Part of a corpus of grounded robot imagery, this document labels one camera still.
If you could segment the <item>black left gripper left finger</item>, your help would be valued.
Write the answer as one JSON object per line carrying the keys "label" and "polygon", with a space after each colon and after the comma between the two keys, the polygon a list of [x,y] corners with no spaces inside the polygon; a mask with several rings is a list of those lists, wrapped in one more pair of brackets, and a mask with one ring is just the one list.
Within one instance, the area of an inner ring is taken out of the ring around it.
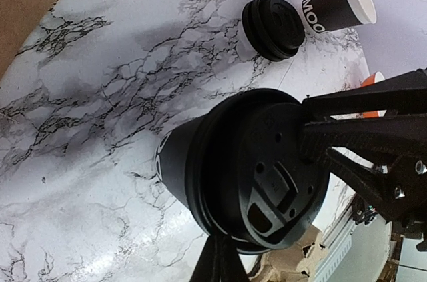
{"label": "black left gripper left finger", "polygon": [[189,281],[248,282],[234,241],[227,235],[210,235]]}

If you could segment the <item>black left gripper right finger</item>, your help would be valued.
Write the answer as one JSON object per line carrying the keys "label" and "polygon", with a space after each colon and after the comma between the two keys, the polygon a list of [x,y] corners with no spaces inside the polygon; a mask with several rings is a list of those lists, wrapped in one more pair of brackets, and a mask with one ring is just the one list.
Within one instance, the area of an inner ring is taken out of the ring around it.
{"label": "black left gripper right finger", "polygon": [[426,70],[304,99],[316,121],[302,155],[348,184],[387,221],[426,224]]}

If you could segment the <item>black plastic cup lid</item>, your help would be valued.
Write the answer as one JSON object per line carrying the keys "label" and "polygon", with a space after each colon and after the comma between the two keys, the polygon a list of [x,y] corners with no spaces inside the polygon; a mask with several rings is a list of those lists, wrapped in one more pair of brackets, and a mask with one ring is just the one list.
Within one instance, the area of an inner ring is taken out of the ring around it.
{"label": "black plastic cup lid", "polygon": [[229,235],[239,253],[257,255],[295,243],[318,215],[326,171],[299,150],[313,116],[287,93],[253,89],[197,119],[185,192],[210,235]]}

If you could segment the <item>black paper coffee cup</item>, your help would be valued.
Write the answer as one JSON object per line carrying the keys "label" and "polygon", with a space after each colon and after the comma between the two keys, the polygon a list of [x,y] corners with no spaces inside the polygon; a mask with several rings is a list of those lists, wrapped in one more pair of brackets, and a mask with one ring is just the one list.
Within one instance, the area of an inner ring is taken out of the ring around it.
{"label": "black paper coffee cup", "polygon": [[157,176],[202,227],[208,223],[201,184],[201,166],[209,140],[206,119],[201,116],[172,129],[155,152]]}

